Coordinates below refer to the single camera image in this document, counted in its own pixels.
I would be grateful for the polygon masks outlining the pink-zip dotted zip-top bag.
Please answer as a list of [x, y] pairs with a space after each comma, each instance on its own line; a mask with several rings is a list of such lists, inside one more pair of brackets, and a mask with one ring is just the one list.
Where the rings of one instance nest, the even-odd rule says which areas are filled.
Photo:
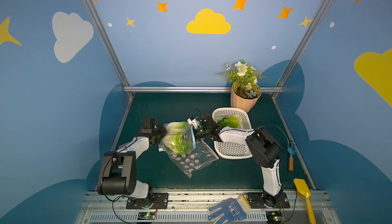
[[189, 178], [195, 171], [211, 165], [219, 159], [214, 150], [204, 141], [196, 143], [196, 148], [185, 155], [169, 155], [169, 159]]

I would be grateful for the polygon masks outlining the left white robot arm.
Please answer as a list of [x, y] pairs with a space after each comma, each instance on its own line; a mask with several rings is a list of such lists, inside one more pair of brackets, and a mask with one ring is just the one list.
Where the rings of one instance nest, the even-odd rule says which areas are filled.
[[97, 184], [100, 195], [124, 195], [135, 200], [152, 201], [152, 188], [137, 180], [136, 161], [150, 146], [160, 142], [166, 135], [163, 126], [155, 119], [143, 119], [140, 132], [131, 142], [116, 151], [106, 152]]

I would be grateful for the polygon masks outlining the blue-zip bag with cabbages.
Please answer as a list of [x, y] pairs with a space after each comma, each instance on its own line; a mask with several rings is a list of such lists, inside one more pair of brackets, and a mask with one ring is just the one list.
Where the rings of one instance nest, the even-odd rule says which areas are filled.
[[196, 148], [193, 126], [188, 122], [171, 122], [164, 125], [166, 135], [159, 143], [159, 150], [168, 154], [186, 155]]

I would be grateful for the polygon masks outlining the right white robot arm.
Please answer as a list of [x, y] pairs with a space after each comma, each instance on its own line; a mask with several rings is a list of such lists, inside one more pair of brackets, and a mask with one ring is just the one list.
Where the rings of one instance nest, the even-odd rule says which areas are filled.
[[251, 130], [224, 127], [208, 116], [202, 120], [201, 128], [194, 129], [194, 136], [197, 140], [209, 137], [217, 142], [246, 145], [262, 170], [264, 203], [273, 206], [276, 202], [284, 202], [279, 173], [281, 146], [265, 127]]

